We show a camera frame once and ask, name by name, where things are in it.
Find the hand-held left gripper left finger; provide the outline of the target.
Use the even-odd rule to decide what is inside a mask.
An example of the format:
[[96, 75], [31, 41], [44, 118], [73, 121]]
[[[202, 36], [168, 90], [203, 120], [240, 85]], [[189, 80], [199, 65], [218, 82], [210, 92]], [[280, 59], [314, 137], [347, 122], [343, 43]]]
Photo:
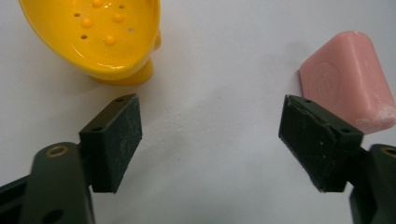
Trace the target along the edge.
[[118, 191], [142, 139], [138, 95], [112, 101], [80, 132], [35, 154], [19, 224], [94, 224], [92, 192]]

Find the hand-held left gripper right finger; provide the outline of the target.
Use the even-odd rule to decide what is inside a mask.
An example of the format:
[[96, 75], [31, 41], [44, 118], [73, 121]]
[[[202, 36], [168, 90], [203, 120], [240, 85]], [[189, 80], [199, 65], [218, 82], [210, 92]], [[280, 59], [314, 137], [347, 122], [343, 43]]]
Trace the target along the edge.
[[320, 192], [349, 197], [354, 224], [396, 224], [396, 147], [361, 147], [363, 133], [315, 102], [284, 98], [279, 138]]

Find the pink soap bar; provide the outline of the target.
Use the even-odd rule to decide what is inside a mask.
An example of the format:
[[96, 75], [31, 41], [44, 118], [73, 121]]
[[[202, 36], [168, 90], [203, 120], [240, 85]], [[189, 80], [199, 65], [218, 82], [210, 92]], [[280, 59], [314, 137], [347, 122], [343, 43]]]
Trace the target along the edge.
[[396, 102], [366, 34], [334, 36], [302, 63], [299, 76], [305, 98], [363, 133], [396, 125]]

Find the yellow soap dish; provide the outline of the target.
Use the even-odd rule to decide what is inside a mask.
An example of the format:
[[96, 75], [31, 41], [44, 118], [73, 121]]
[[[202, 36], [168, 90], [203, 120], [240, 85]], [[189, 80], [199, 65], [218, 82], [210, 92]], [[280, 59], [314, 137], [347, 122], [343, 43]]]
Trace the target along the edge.
[[108, 85], [130, 86], [153, 75], [162, 43], [161, 0], [19, 0], [39, 38]]

